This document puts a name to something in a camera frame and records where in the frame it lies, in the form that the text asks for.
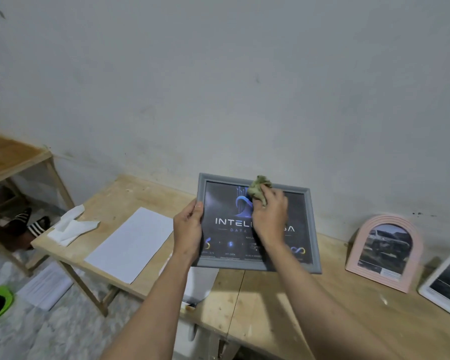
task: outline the hand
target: hand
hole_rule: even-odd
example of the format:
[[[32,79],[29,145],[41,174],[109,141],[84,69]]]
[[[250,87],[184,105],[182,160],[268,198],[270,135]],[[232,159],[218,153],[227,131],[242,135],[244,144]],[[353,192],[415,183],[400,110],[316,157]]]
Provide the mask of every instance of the hand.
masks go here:
[[[198,257],[203,214],[204,203],[194,199],[173,218],[173,255],[185,257],[190,264]]]
[[[253,228],[265,249],[269,250],[275,244],[284,243],[288,198],[281,189],[262,184],[261,190],[267,199],[267,206],[264,207],[259,199],[253,200]]]

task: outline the white wall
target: white wall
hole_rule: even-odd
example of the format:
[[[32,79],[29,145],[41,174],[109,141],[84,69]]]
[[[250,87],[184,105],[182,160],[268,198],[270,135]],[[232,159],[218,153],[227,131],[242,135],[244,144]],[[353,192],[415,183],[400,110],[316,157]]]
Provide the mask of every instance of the white wall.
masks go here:
[[[191,193],[265,174],[311,188],[322,233],[392,212],[450,247],[450,0],[0,11],[0,132],[49,146],[77,203],[121,172]]]

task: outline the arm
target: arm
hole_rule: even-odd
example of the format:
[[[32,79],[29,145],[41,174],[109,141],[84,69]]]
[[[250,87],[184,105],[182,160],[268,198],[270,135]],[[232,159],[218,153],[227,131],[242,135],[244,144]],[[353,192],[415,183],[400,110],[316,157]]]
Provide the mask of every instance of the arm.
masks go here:
[[[204,212],[194,199],[173,219],[174,248],[140,308],[102,354],[101,360],[172,359],[187,274],[198,254]]]
[[[317,360],[385,360],[399,357],[340,306],[295,259],[284,241],[288,200],[262,186],[267,207],[253,201],[253,227],[285,288],[306,342]]]

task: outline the dark blue poster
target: dark blue poster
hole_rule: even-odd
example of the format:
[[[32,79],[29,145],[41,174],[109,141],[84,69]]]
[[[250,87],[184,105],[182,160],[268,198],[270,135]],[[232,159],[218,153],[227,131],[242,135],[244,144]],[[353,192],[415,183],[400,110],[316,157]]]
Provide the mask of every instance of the dark blue poster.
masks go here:
[[[301,193],[285,192],[288,222],[285,243],[302,263],[312,263],[310,237]],[[201,257],[264,261],[265,250],[253,230],[252,200],[247,187],[207,182],[202,219]]]

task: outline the gray picture frame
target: gray picture frame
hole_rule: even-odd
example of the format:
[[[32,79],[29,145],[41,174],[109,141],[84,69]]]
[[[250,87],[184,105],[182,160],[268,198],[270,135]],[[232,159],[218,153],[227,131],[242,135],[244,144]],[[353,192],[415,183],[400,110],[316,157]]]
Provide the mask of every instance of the gray picture frame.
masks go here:
[[[231,184],[236,186],[249,187],[252,180],[232,178],[222,175],[213,175],[208,173],[200,173],[198,175],[198,193],[197,200],[204,201],[205,199],[205,188],[208,182]],[[312,274],[321,274],[322,265],[320,262],[320,253],[318,249],[317,242],[317,232],[315,230],[315,219],[313,217],[313,207],[312,207],[312,196],[310,194],[309,188],[285,186],[281,184],[273,184],[274,188],[279,188],[284,192],[299,193],[303,194],[305,200],[305,217],[308,228],[308,237],[310,238],[311,256],[312,263],[300,263],[308,272]],[[212,267],[212,268],[226,268],[226,269],[244,269],[244,270],[264,270],[264,271],[275,271],[273,264],[270,259],[264,258],[264,261],[254,261],[254,260],[234,260],[234,259],[224,259],[224,258],[208,258],[199,257],[195,261],[194,266],[202,267]]]

